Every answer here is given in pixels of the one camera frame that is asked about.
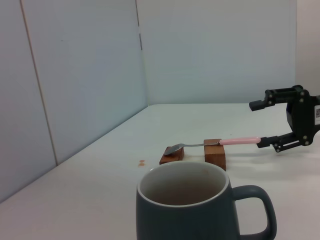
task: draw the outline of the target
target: pink spoon handle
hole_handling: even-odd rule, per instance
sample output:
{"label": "pink spoon handle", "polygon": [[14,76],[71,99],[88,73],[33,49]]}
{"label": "pink spoon handle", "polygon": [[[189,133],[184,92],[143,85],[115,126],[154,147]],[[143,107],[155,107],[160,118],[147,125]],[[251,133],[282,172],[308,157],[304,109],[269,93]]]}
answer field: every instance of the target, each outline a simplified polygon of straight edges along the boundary
{"label": "pink spoon handle", "polygon": [[220,145],[258,144],[260,142],[261,138],[257,136],[225,139],[219,141]]}

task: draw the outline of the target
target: sticker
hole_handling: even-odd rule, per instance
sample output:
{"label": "sticker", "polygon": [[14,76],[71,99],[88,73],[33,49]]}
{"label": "sticker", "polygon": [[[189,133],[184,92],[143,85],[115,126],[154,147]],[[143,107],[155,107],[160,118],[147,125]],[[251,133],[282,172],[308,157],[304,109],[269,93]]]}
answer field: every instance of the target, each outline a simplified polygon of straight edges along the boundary
{"label": "sticker", "polygon": [[320,105],[314,106],[314,124],[320,125]]}

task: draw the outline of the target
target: table surface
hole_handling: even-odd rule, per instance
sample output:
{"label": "table surface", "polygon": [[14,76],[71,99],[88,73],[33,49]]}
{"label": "table surface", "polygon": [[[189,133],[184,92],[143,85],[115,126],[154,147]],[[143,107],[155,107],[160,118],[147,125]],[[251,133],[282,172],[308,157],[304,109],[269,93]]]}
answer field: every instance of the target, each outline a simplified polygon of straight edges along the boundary
{"label": "table surface", "polygon": [[[159,165],[167,146],[286,134],[285,107],[251,112],[248,104],[149,106],[0,204],[0,239],[135,240],[136,184]],[[319,145],[316,135],[311,146],[281,153],[256,145],[225,147],[231,185],[258,185],[269,194],[277,240],[319,239]],[[204,161],[203,147],[186,148],[183,160]],[[236,207],[241,234],[264,230],[259,199],[237,201]]]}

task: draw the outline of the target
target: white wall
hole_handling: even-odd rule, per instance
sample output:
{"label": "white wall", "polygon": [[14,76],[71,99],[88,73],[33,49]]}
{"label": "white wall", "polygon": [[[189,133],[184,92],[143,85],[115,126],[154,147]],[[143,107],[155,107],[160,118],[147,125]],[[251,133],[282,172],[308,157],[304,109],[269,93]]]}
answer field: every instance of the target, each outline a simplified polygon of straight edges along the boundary
{"label": "white wall", "polygon": [[0,1],[0,202],[56,166],[19,0]]}
{"label": "white wall", "polygon": [[137,0],[150,104],[247,103],[295,85],[296,0]]}
{"label": "white wall", "polygon": [[147,106],[136,4],[24,0],[23,8],[61,163]]}
{"label": "white wall", "polygon": [[320,1],[297,0],[296,82],[320,95]]}

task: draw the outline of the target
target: gray mug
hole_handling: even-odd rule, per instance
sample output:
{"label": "gray mug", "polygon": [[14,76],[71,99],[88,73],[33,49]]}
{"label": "gray mug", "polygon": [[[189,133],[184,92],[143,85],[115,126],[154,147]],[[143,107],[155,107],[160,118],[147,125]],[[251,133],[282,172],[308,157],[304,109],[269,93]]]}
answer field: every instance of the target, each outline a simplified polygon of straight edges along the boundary
{"label": "gray mug", "polygon": [[[240,235],[235,201],[262,200],[263,232]],[[232,188],[226,172],[206,162],[177,161],[152,169],[136,194],[137,240],[273,240],[277,220],[260,187]]]}

